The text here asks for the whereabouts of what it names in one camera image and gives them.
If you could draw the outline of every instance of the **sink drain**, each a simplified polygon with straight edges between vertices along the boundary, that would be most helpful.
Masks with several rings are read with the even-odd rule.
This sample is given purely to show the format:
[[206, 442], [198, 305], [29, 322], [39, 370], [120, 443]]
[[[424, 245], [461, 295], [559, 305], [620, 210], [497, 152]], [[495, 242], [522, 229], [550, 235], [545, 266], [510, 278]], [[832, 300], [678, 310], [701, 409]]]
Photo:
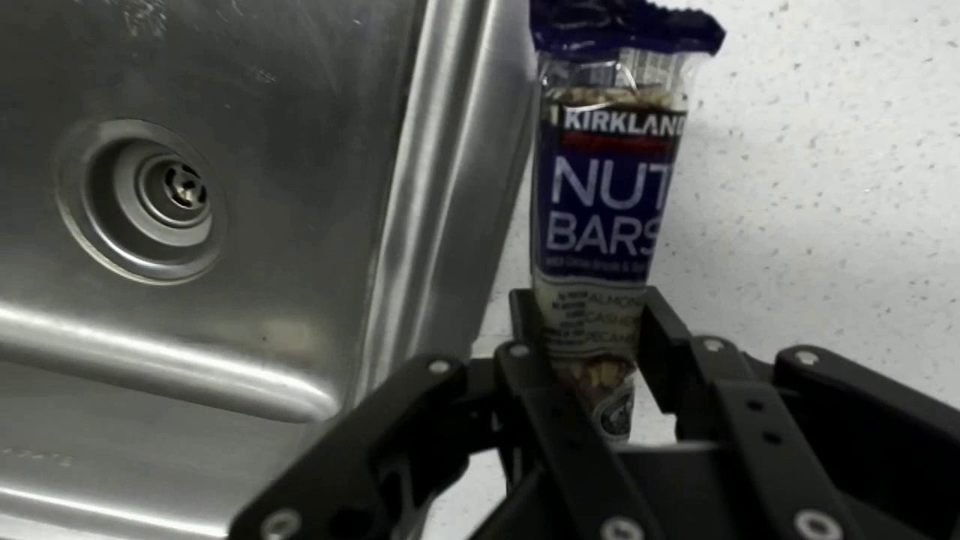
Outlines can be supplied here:
[[226, 202], [170, 131], [118, 119], [68, 136], [58, 204], [71, 238], [108, 271], [178, 286], [214, 266]]

